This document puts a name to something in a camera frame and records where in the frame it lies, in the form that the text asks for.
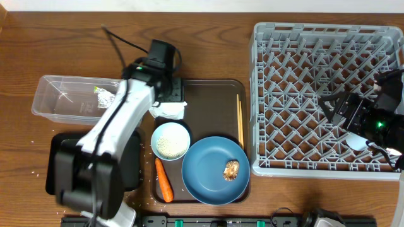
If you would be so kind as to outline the light blue rice bowl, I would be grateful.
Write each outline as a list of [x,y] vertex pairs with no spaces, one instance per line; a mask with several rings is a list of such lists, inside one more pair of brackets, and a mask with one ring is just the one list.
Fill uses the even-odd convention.
[[183,157],[191,144],[189,131],[181,124],[168,122],[158,126],[152,136],[150,146],[154,154],[165,161]]

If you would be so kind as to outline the orange carrot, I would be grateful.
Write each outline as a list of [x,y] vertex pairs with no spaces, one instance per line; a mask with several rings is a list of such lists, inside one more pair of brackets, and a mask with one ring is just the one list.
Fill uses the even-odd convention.
[[170,186],[169,179],[165,173],[162,161],[159,158],[155,158],[155,168],[157,171],[157,177],[162,191],[163,199],[165,202],[172,202],[174,200],[174,193]]

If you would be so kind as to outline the blue plate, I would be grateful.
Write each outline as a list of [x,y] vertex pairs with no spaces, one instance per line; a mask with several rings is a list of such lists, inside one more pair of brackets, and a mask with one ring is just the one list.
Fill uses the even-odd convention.
[[[226,164],[239,163],[237,177],[223,177]],[[182,179],[187,191],[198,201],[219,206],[237,200],[247,189],[250,165],[244,150],[226,137],[211,136],[194,143],[182,161]]]

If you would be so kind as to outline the silver foil snack wrapper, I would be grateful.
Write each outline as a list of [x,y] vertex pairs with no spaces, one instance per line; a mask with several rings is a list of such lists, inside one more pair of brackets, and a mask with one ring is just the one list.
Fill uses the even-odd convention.
[[116,97],[115,94],[97,86],[94,87],[93,92],[97,95],[98,108],[109,108]]

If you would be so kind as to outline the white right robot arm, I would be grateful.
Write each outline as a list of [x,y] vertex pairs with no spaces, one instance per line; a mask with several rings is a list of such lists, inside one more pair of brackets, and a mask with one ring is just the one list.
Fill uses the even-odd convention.
[[399,196],[392,226],[403,226],[403,70],[379,72],[375,76],[372,101],[348,91],[318,100],[329,123],[365,139],[366,146],[383,155],[393,170],[400,171]]

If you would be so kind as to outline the light blue cup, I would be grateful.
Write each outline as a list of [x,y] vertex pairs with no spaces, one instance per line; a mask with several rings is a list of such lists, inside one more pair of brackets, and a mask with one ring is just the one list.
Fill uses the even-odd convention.
[[345,141],[346,141],[347,145],[352,150],[355,150],[355,151],[363,151],[368,148],[366,138],[360,137],[351,132],[348,134]]

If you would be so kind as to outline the white napkin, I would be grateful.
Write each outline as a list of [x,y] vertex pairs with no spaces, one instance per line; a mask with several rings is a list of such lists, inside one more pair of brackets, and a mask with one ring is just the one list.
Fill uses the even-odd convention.
[[184,118],[187,102],[163,102],[159,106],[151,107],[150,114],[154,117],[163,117],[171,120],[181,120]]

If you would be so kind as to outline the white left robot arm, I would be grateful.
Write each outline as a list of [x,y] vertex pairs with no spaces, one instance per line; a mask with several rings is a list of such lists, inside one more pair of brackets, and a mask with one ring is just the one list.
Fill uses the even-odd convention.
[[136,211],[124,194],[139,185],[140,139],[134,136],[149,109],[183,101],[172,62],[139,58],[122,72],[117,95],[83,137],[52,139],[46,191],[56,202],[86,214],[84,226],[132,226]]

